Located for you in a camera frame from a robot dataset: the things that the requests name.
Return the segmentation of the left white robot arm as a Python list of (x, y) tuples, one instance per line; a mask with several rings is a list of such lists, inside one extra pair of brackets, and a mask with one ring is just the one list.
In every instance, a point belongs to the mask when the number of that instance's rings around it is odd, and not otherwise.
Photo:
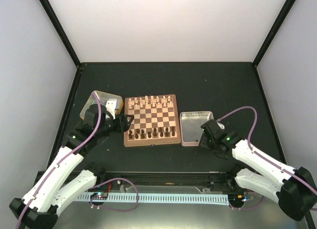
[(128, 131), (133, 119), (132, 115), (116, 114), (110, 103), (91, 105), (37, 183), (22, 198), (11, 201), (16, 228), (51, 229), (63, 210), (84, 191), (111, 183), (104, 168), (95, 163), (85, 166), (69, 183), (65, 181), (93, 148), (112, 132)]

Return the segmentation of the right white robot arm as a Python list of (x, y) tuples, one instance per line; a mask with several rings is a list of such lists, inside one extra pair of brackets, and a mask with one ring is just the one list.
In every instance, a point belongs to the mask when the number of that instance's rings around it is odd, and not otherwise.
[(317, 187), (312, 174), (304, 167), (295, 169), (262, 152), (235, 132), (226, 132), (222, 124), (209, 120), (201, 125), (200, 146), (215, 155), (247, 165), (225, 178), (231, 191), (250, 189), (277, 203), (291, 219), (301, 221), (317, 203)]

